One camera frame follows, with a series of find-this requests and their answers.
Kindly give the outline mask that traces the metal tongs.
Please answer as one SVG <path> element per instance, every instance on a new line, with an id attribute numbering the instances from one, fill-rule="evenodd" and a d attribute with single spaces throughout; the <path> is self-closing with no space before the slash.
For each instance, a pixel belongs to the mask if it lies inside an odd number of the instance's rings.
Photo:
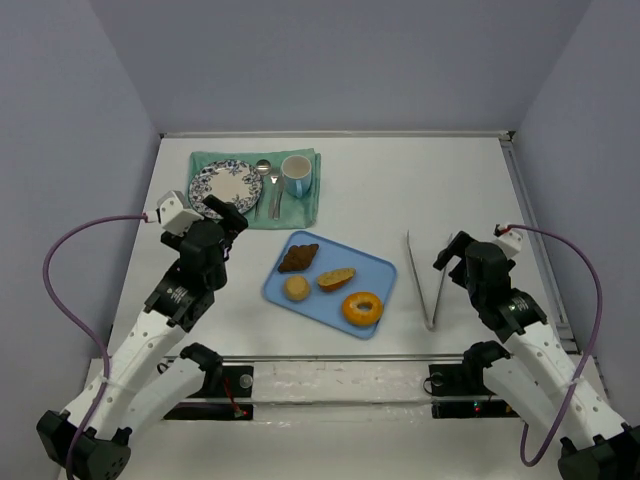
<path id="1" fill-rule="evenodd" d="M 437 243 L 424 244 L 422 238 L 406 232 L 405 243 L 414 285 L 418 293 L 424 324 L 429 332 L 436 330 L 436 320 L 447 266 L 443 270 L 433 267 L 438 254 L 451 242 L 453 234 L 438 238 Z"/>

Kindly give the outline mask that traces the small round bun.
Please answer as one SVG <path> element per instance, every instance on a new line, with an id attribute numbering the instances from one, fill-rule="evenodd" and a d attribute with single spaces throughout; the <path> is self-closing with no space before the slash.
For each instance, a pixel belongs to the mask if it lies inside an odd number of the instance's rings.
<path id="1" fill-rule="evenodd" d="M 284 295 L 294 302 L 305 300 L 311 293 L 311 286 L 305 277 L 301 275 L 290 276 L 285 280 Z"/>

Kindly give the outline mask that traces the sliced baguette bread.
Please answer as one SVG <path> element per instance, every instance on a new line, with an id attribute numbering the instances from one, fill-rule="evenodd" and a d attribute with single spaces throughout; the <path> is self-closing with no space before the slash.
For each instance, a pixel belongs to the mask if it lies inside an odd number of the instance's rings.
<path id="1" fill-rule="evenodd" d="M 335 269 L 322 273 L 316 278 L 318 287 L 326 293 L 341 289 L 349 283 L 356 274 L 356 269 L 352 267 Z"/>

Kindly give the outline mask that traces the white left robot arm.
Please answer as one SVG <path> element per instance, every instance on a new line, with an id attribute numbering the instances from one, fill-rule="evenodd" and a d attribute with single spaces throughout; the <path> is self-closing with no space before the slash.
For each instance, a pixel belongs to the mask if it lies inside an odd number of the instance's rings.
<path id="1" fill-rule="evenodd" d="M 116 479 L 131 457 L 130 439 L 174 405 L 197 391 L 204 379 L 222 372 L 221 357 L 194 343 L 159 379 L 148 380 L 162 358 L 214 304 L 227 283 L 226 261 L 247 219 L 230 202 L 209 195 L 204 203 L 219 215 L 208 219 L 189 208 L 184 196 L 169 191 L 156 209 L 132 220 L 157 222 L 162 244 L 177 259 L 145 300 L 134 326 L 114 353 L 71 312 L 50 278 L 53 256 L 42 267 L 45 289 L 59 310 L 98 346 L 102 371 L 61 411 L 46 411 L 36 431 L 47 456 L 69 479 Z"/>

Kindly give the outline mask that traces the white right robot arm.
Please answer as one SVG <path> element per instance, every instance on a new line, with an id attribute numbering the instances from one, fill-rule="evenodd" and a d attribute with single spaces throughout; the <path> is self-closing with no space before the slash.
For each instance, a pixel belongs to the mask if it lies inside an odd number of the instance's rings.
<path id="1" fill-rule="evenodd" d="M 573 362 L 542 308 L 512 285 L 510 272 L 522 248 L 523 229 L 498 225 L 490 242 L 460 231 L 439 252 L 434 268 L 445 271 L 453 258 L 459 260 L 448 275 L 467 292 L 479 319 L 496 338 L 472 345 L 449 372 L 431 373 L 431 391 L 493 394 L 526 428 L 545 432 L 532 458 L 525 456 L 524 445 L 519 447 L 527 467 L 536 466 L 549 447 L 557 445 L 557 467 L 564 479 L 636 479 L 639 429 L 584 377 L 591 349 L 584 348 L 580 361 Z"/>

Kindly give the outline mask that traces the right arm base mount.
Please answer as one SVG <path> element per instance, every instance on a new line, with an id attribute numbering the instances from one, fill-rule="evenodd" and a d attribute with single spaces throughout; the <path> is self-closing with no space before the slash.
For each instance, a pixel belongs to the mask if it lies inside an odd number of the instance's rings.
<path id="1" fill-rule="evenodd" d="M 461 363 L 431 364 L 423 390 L 432 399 L 431 413 L 437 420 L 517 417 L 511 406 L 482 382 L 467 379 Z"/>

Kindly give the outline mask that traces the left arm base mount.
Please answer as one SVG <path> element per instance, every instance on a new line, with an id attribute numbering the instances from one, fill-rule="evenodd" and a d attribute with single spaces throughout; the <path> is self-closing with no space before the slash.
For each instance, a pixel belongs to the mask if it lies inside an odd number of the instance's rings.
<path id="1" fill-rule="evenodd" d="M 163 417 L 168 421 L 251 421 L 254 368 L 224 366 L 220 374 L 207 374 L 200 389 L 179 402 Z"/>

